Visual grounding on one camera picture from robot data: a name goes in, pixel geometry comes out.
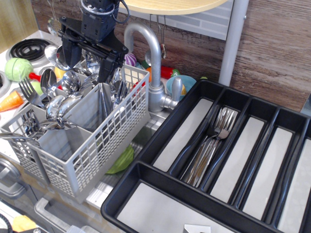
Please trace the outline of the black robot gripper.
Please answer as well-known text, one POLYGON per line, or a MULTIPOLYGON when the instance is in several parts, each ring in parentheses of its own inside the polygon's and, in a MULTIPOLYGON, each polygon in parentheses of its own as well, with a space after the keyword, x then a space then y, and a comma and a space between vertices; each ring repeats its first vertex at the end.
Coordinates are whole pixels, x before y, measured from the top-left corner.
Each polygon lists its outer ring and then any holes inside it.
POLYGON ((116 38, 114 29, 117 12, 98 15, 83 12, 82 20, 61 17, 62 47, 65 62, 70 68, 81 60, 82 50, 102 58, 98 83, 105 83, 113 77, 117 68, 124 63, 128 48, 116 38))

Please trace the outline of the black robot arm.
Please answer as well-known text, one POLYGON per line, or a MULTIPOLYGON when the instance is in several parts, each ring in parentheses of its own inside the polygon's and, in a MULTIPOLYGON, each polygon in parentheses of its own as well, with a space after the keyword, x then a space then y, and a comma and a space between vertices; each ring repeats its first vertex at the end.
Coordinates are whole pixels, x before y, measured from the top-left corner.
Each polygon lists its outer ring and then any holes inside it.
POLYGON ((101 59, 98 82, 105 83, 124 64, 128 48, 116 38, 114 29, 119 0, 82 0, 82 20, 61 17, 62 47, 65 62, 73 68, 80 61, 82 50, 101 59))

